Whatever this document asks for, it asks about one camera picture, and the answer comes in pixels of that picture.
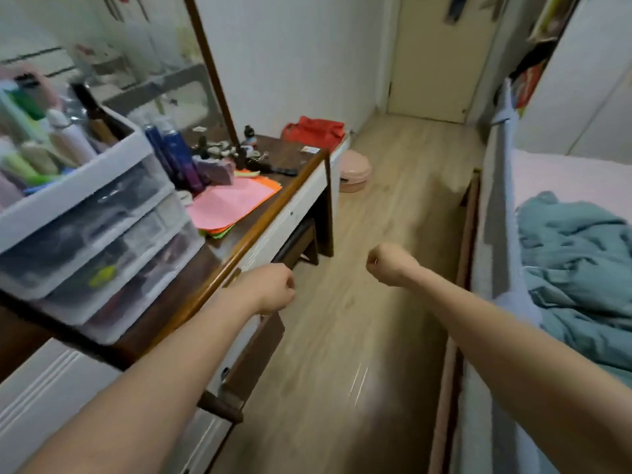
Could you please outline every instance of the pink bed sheet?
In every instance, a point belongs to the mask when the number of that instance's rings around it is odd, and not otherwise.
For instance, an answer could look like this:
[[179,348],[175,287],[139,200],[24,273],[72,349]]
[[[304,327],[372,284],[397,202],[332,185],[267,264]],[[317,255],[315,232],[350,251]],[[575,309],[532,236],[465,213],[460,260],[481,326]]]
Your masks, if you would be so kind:
[[590,201],[632,222],[632,165],[513,150],[516,207],[541,191],[560,201]]

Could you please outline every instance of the bed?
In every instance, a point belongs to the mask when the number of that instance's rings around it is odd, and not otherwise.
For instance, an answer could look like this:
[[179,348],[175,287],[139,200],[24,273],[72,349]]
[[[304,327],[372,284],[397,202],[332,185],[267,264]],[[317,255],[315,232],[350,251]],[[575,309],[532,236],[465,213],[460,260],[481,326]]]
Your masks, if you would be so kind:
[[[483,168],[468,189],[459,284],[517,318],[540,326],[526,289],[516,208],[541,191],[560,201],[591,201],[632,220],[632,166],[513,148],[517,115],[506,82],[492,122]],[[446,347],[429,474],[557,472],[535,443],[497,405],[451,340]]]

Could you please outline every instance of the beige door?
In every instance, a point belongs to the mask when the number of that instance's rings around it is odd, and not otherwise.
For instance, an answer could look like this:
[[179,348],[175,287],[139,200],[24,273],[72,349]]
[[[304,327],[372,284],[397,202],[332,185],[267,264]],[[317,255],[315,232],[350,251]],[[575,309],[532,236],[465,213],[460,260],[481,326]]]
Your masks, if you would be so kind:
[[451,0],[401,0],[389,112],[463,123],[503,0],[467,0],[455,24]]

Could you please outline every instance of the person's right hand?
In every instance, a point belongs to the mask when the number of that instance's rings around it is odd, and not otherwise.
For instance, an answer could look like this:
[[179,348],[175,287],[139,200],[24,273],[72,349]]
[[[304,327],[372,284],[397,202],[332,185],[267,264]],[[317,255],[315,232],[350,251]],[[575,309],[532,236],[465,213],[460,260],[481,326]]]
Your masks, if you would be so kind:
[[241,273],[227,288],[252,297],[255,312],[280,311],[294,300],[294,275],[282,263],[270,263]]
[[419,263],[402,247],[381,243],[368,252],[367,271],[387,286],[405,287]]

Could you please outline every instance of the plastic storage drawer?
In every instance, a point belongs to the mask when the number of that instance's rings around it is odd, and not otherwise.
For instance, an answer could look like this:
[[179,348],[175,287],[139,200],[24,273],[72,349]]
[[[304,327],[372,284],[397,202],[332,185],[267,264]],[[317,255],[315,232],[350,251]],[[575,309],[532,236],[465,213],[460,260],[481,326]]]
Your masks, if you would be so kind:
[[71,326],[84,324],[174,238],[189,218],[175,193],[33,305]]
[[116,238],[172,191],[158,160],[146,157],[0,254],[0,287],[25,301],[44,298],[102,251],[116,251]]
[[203,246],[190,221],[79,331],[101,344],[116,342]]

